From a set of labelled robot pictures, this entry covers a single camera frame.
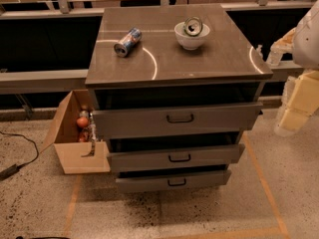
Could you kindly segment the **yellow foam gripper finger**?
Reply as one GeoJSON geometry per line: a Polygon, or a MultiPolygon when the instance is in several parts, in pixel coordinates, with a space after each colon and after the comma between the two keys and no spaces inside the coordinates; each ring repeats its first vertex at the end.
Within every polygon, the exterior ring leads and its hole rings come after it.
{"type": "Polygon", "coordinates": [[[274,131],[280,136],[290,136],[319,109],[319,72],[306,71],[298,78],[289,77],[281,102],[274,131]]]}
{"type": "Polygon", "coordinates": [[[292,53],[294,35],[295,28],[288,31],[283,37],[272,44],[266,60],[269,66],[278,66],[284,54],[292,53]]]}

